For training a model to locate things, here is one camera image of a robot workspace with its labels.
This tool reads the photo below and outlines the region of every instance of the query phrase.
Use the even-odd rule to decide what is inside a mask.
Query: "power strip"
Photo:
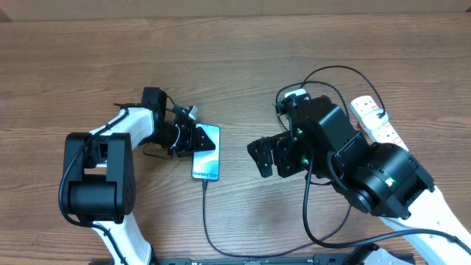
[[[365,130],[372,141],[396,144],[409,151],[404,141],[397,134],[391,123],[389,123],[387,114],[380,121],[378,119],[370,119],[376,116],[377,113],[383,112],[371,96],[360,96],[352,100],[350,109],[360,123],[361,128]]]

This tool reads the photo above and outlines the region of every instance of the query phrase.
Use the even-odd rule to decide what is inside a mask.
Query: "smartphone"
[[[195,152],[193,154],[193,169],[191,176],[195,180],[212,180],[219,179],[219,136],[221,128],[209,124],[197,124],[196,128],[201,127],[208,135],[209,139],[216,145],[211,151]]]

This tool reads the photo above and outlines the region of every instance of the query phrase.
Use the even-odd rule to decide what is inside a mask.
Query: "green light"
[[[388,177],[388,179],[386,180],[386,184],[388,184],[389,187],[392,186],[392,184],[394,184],[396,182],[396,180],[394,180],[392,177]]]

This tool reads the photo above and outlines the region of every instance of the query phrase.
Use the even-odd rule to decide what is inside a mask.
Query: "tabletop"
[[[0,264],[110,258],[91,229],[60,215],[64,140],[111,120],[118,113],[113,103],[139,102],[146,86],[162,88],[179,105],[197,105],[201,122],[221,127],[221,177],[209,184],[206,203],[217,247],[264,254],[308,243],[303,174],[262,178],[247,144],[282,131],[273,108],[280,88],[328,65],[351,66],[370,78],[410,152],[471,228],[470,28],[469,13],[0,24]],[[313,80],[332,83],[348,102],[374,95],[344,69]],[[327,88],[306,89],[341,104]],[[137,147],[133,159],[133,212],[158,257],[220,258],[202,228],[202,187],[191,178],[191,158],[158,160]],[[348,204],[320,186],[311,188],[309,208],[320,237],[339,225]],[[353,209],[330,241],[390,231]],[[402,238],[378,244],[423,262]],[[291,256],[350,251],[313,246]]]

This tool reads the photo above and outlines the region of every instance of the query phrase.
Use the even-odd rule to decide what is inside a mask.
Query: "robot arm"
[[[185,157],[215,148],[205,131],[193,123],[196,106],[175,105],[175,120],[170,124],[165,122],[166,100],[166,93],[159,88],[144,88],[141,103],[118,105],[119,114],[105,126],[89,133],[73,132],[65,140],[60,208],[65,214],[76,215],[81,226],[93,227],[114,264],[157,262],[132,214],[136,190],[132,150],[139,144],[153,143],[166,147],[169,154]],[[81,149],[75,160],[74,154]],[[105,167],[106,174],[85,173],[84,169],[96,167]]]
[[[281,177],[289,177],[308,170],[309,158],[314,158],[313,173],[332,180],[335,191],[358,210],[379,216],[395,230],[439,230],[471,245],[471,236],[446,205],[433,178],[406,149],[393,140],[369,145],[326,96],[312,99],[304,90],[293,91],[276,109],[288,116],[290,130],[247,146],[262,177],[272,175],[273,163]],[[362,127],[377,129],[384,124]],[[441,236],[405,238],[429,264],[471,264],[469,253]]]

